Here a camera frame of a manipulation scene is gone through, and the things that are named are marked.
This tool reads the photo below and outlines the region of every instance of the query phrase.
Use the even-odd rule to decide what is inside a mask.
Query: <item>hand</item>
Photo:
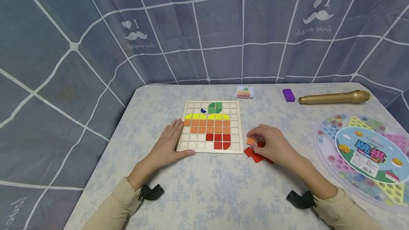
[[[247,133],[248,137],[258,141],[264,140],[265,147],[251,145],[251,148],[256,154],[260,154],[272,160],[279,165],[290,170],[294,170],[295,164],[303,158],[295,149],[288,143],[282,132],[275,127],[268,125],[259,125]]]
[[[176,142],[182,128],[183,121],[181,119],[176,119],[170,125],[167,125],[145,160],[157,169],[184,157],[194,155],[194,150],[175,151]]]

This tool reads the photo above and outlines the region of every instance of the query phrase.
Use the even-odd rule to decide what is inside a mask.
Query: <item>left hand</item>
[[[183,121],[181,119],[175,119],[165,127],[158,141],[145,158],[154,168],[161,168],[184,157],[196,154],[194,150],[175,151],[176,142],[182,129]]]

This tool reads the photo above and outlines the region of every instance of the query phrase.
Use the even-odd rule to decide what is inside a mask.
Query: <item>round plastic container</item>
[[[338,114],[323,120],[317,126],[314,148],[331,176],[346,190],[379,208],[409,213],[407,133],[367,116]],[[374,148],[377,148],[377,153],[370,153]],[[384,161],[379,161],[375,155],[382,152],[385,154],[380,158]],[[357,163],[357,158],[365,163]],[[366,163],[373,166],[374,171],[368,170]]]

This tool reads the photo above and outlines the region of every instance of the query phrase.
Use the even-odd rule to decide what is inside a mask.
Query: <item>gold microphone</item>
[[[299,104],[322,104],[322,103],[362,103],[369,100],[371,94],[367,91],[355,90],[349,93],[333,93],[310,95],[298,98]]]

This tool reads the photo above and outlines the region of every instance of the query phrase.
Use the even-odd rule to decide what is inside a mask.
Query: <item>mustache print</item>
[[[331,18],[333,15],[334,14],[329,15],[325,10],[321,10],[320,12],[313,12],[312,15],[310,15],[310,17],[308,17],[307,19],[303,18],[302,20],[305,24],[308,24],[312,22],[312,20],[314,20],[315,18],[317,18],[320,21],[325,21]]]
[[[135,32],[131,32],[126,38],[127,40],[136,40],[138,37],[142,38],[142,39],[146,39],[146,37],[148,37],[148,34],[143,34],[140,31]]]

